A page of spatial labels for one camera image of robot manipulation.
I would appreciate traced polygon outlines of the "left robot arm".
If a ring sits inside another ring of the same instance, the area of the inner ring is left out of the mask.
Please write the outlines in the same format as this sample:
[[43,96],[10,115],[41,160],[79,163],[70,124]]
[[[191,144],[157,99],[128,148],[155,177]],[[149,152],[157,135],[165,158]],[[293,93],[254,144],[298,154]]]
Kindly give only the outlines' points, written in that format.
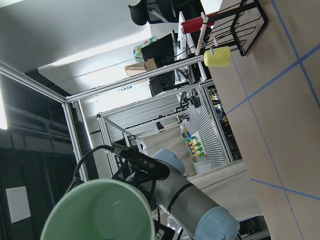
[[194,240],[235,240],[239,222],[198,187],[184,177],[183,162],[169,149],[153,156],[169,167],[167,179],[155,185],[159,206]]

